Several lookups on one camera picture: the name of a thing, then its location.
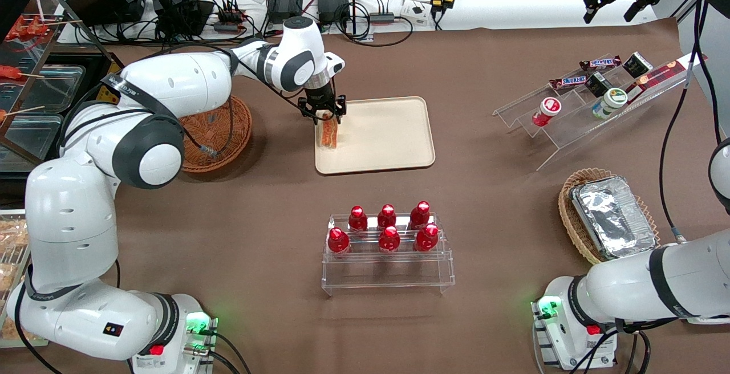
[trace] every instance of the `chocolate bar wrapper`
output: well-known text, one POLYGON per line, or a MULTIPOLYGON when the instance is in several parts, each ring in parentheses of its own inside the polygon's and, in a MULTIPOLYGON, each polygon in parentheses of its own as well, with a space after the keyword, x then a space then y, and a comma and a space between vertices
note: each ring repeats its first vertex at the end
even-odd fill
POLYGON ((583 85, 587 81, 586 75, 573 76, 571 78, 553 79, 550 80, 550 87, 556 91, 560 89, 569 88, 571 86, 583 85))
POLYGON ((581 69, 586 72, 592 70, 604 70, 605 68, 615 68, 621 66, 621 58, 614 56, 609 59, 583 60, 579 63, 581 69))

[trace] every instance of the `small jar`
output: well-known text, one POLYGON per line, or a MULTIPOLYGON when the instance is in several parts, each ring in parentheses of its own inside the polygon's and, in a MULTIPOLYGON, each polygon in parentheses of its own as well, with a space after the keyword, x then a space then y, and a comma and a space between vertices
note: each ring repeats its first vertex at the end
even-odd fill
POLYGON ((611 113, 617 111, 628 101, 626 91, 620 88, 610 88, 593 106, 593 114, 598 119, 608 119, 611 113))
POLYGON ((544 127, 562 108, 563 106, 558 99, 546 97, 540 102, 539 111, 532 115, 532 123, 537 127, 544 127))

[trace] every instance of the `acrylic display stand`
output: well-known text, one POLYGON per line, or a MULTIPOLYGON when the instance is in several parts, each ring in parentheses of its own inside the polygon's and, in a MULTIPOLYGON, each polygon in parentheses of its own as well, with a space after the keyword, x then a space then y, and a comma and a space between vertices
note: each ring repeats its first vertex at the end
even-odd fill
POLYGON ((328 231, 339 227, 350 236, 351 252, 334 254, 327 247, 327 234, 322 259, 322 289, 330 296, 336 288, 375 287, 438 287, 441 293, 455 283, 453 256, 443 226, 431 213, 430 221, 439 227, 439 242, 430 251, 413 250, 417 231, 408 229, 409 213, 396 216, 401 236, 397 252, 381 253, 378 215, 368 214, 368 231, 350 231, 349 215, 330 217, 328 231))
MULTIPOLYGON (((598 59, 609 59, 613 56, 606 54, 598 59)), ((599 71, 615 88, 628 88, 636 81, 623 67, 615 67, 610 70, 599 71)), ((586 73, 582 70, 574 70, 561 78, 576 76, 586 73)), ((589 89, 580 85, 573 90, 553 90, 550 85, 545 85, 531 93, 522 96, 506 106, 500 107, 492 115, 498 115, 509 128, 521 125, 527 134, 535 138, 539 134, 547 136, 548 140, 555 146, 555 151, 548 157, 537 170, 542 169, 548 163, 563 158, 573 153, 578 148, 591 142, 594 138, 605 131, 616 127, 626 120, 635 119, 648 110, 645 106, 651 99, 659 96, 665 91, 680 85, 686 80, 686 73, 665 80, 657 86, 644 91, 642 95, 628 106, 624 106, 613 112, 609 119, 598 119, 593 115, 592 108, 599 101, 589 89), (560 100, 562 109, 544 127, 537 127, 532 124, 532 115, 537 112, 542 99, 552 96, 560 100)))

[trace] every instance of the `woven basket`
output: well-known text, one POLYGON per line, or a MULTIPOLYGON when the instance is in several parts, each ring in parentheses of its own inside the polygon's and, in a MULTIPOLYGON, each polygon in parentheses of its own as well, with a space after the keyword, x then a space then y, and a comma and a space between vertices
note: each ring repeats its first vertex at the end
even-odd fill
POLYGON ((251 112, 246 104, 235 96, 230 102, 213 111, 180 118, 180 124, 200 145, 219 151, 226 145, 230 131, 230 107, 233 105, 233 135, 222 153, 212 156, 201 151, 185 136, 185 161, 182 171, 188 173, 211 172, 227 165, 241 154, 251 138, 251 112))
MULTIPOLYGON (((589 232, 586 230, 586 225, 583 224, 581 216, 578 215, 575 207, 573 206, 573 200, 570 199, 570 189, 575 185, 586 184, 587 182, 599 181, 606 177, 612 176, 611 172, 604 169, 581 169, 571 174, 568 180, 563 184, 563 189, 560 190, 560 196, 558 197, 558 210, 560 210, 560 217, 563 219, 563 225, 568 231, 573 245, 576 246, 579 252, 591 262, 592 265, 597 265, 600 262, 605 262, 605 259, 600 255, 598 249, 595 247, 593 239, 589 232)), ((651 218, 649 208, 646 207, 642 202, 641 197, 634 195, 636 202, 639 203, 644 216, 649 221, 654 236, 659 241, 659 233, 656 231, 656 224, 654 219, 651 218)))

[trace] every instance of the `food item on tray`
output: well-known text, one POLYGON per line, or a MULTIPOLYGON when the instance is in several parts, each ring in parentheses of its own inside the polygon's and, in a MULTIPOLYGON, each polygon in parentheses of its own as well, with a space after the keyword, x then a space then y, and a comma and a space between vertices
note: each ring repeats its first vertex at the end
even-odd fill
POLYGON ((587 71, 590 70, 604 70, 605 68, 614 68, 621 66, 621 58, 614 56, 609 59, 596 59, 596 60, 583 60, 579 62, 581 69, 587 71))
POLYGON ((28 245, 28 227, 26 219, 10 219, 0 221, 0 255, 11 246, 28 245))
POLYGON ((0 263, 0 291, 10 290, 13 285, 13 278, 18 268, 14 265, 6 265, 0 263))
POLYGON ((322 119, 318 122, 318 138, 320 146, 324 148, 337 148, 337 119, 332 117, 331 112, 318 113, 322 119))
POLYGON ((559 91, 561 89, 570 88, 571 86, 583 85, 586 81, 586 75, 573 76, 572 78, 552 79, 550 80, 550 87, 559 91))

